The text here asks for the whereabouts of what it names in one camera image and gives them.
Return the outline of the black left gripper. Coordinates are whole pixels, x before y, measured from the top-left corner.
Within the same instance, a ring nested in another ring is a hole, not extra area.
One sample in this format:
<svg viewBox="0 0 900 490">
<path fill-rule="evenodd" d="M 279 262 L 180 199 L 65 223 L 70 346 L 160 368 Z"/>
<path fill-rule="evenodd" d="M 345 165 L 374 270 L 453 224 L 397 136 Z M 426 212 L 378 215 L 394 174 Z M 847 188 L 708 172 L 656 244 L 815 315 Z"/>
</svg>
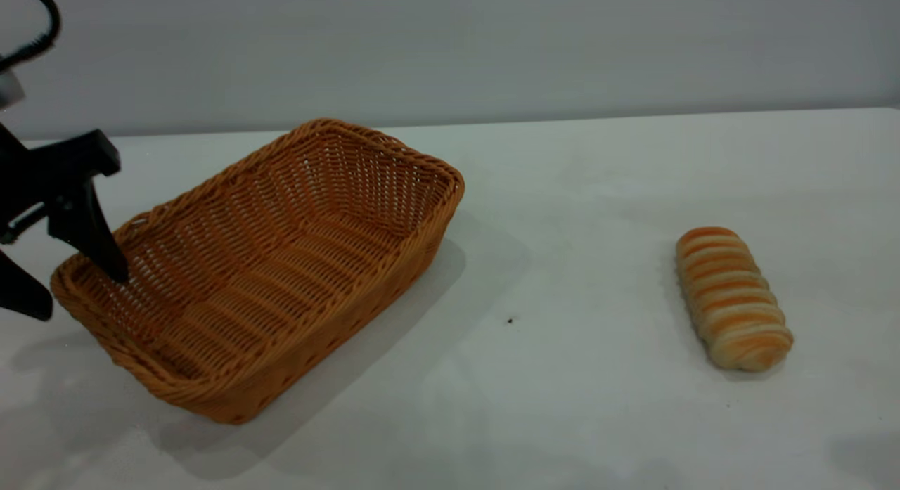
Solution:
<svg viewBox="0 0 900 490">
<path fill-rule="evenodd" d="M 129 280 L 127 259 L 104 217 L 95 176 L 121 170 L 119 151 L 100 130 L 38 148 L 1 131 L 2 244 L 15 243 L 48 218 L 48 233 L 70 244 L 118 283 Z M 53 315 L 48 288 L 1 252 L 1 307 L 39 321 Z"/>
</svg>

